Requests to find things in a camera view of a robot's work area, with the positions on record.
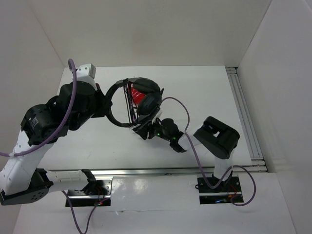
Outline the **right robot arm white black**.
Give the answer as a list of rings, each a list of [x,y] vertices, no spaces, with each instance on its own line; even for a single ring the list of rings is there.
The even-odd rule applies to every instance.
[[[210,189],[224,191],[230,184],[229,178],[233,174],[231,155],[237,147],[240,135],[238,131],[214,117],[207,117],[203,125],[194,133],[180,131],[171,118],[155,122],[141,124],[133,129],[144,140],[159,137],[167,142],[177,153],[184,153],[193,150],[202,177]],[[199,156],[195,149],[196,145],[201,145],[208,150],[215,158],[214,172],[211,183],[205,176],[200,164]]]

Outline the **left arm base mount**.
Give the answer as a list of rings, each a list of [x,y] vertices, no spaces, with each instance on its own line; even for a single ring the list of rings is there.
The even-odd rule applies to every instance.
[[[111,206],[113,177],[106,175],[96,177],[88,169],[82,169],[82,172],[87,177],[87,185],[85,185],[81,190],[68,190],[66,193],[72,203],[72,206]]]

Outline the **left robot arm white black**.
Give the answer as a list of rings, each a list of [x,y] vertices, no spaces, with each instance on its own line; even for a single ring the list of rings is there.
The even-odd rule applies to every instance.
[[[96,192],[104,197],[101,180],[89,169],[49,171],[38,167],[49,149],[68,131],[78,130],[88,119],[104,117],[112,102],[100,86],[77,82],[61,87],[46,104],[30,108],[22,122],[14,156],[0,172],[0,202],[3,206],[34,203],[48,193],[62,190]]]

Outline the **black headset with microphone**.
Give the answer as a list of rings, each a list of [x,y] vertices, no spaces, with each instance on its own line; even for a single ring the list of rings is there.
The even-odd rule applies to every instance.
[[[133,103],[131,95],[131,85],[133,84],[134,88],[138,91],[144,93],[146,96],[140,102],[139,105]],[[123,80],[117,81],[113,84],[106,93],[106,96],[111,99],[117,91],[117,89],[122,88],[127,102],[127,113],[128,113],[128,123],[121,123],[112,116],[109,121],[118,126],[118,127],[134,127],[136,125],[145,124],[151,121],[155,115],[160,110],[160,105],[162,103],[162,94],[163,89],[160,89],[159,85],[148,79],[148,78],[126,78]]]

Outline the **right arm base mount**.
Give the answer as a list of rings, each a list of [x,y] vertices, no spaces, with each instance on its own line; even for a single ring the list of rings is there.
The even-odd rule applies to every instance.
[[[202,177],[197,178],[195,188],[199,192],[199,204],[225,204],[244,203],[240,181],[237,176],[231,177],[227,182],[222,182],[216,189],[211,189]]]

